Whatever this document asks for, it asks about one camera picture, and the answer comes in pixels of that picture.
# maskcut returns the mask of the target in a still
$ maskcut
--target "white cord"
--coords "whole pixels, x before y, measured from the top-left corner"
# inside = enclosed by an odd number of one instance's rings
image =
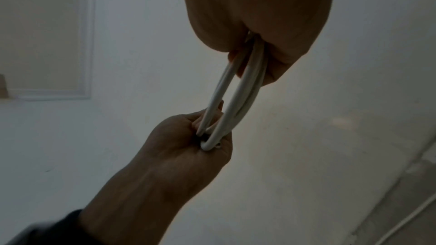
[[[237,54],[233,62],[227,65],[209,102],[197,131],[197,136],[200,137],[203,134],[210,135],[206,141],[201,142],[201,148],[205,151],[213,149],[219,141],[225,135],[229,134],[242,118],[244,118],[262,86],[268,61],[263,54],[265,42],[259,35],[254,35],[253,50],[251,51],[250,59],[242,75],[241,82],[219,122],[210,127],[219,102],[223,98],[224,93],[245,57],[250,52],[251,47],[252,43],[248,41],[242,51]]]
[[[395,234],[399,229],[401,229],[405,224],[410,222],[413,218],[415,218],[418,214],[420,214],[423,210],[425,210],[431,203],[436,200],[436,193],[430,196],[427,200],[424,201],[419,207],[417,207],[411,214],[409,214],[406,218],[401,220],[395,227],[390,229],[387,233],[385,233],[376,243],[375,245],[382,245],[389,237]]]

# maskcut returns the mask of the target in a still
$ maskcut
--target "dark sleeve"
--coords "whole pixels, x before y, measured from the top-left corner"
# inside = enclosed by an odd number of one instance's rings
[[[80,212],[73,211],[50,227],[31,226],[6,245],[103,245],[79,225]]]

